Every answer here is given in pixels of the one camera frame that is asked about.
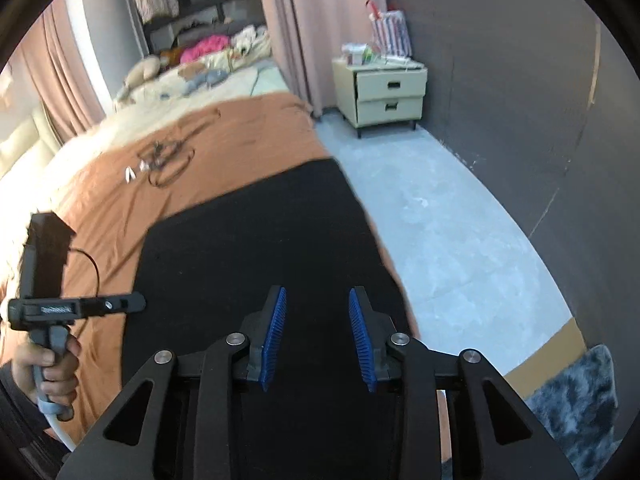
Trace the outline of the person's left hand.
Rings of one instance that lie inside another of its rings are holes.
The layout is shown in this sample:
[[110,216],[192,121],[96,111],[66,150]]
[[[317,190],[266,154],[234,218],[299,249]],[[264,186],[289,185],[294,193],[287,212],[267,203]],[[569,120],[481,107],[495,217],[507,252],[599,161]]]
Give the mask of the person's left hand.
[[[81,345],[74,336],[66,341],[66,351],[62,358],[50,350],[30,341],[20,344],[11,362],[11,374],[17,388],[32,402],[36,403],[41,390],[52,402],[71,406],[77,396],[79,357]],[[42,368],[42,383],[36,386],[32,368]]]

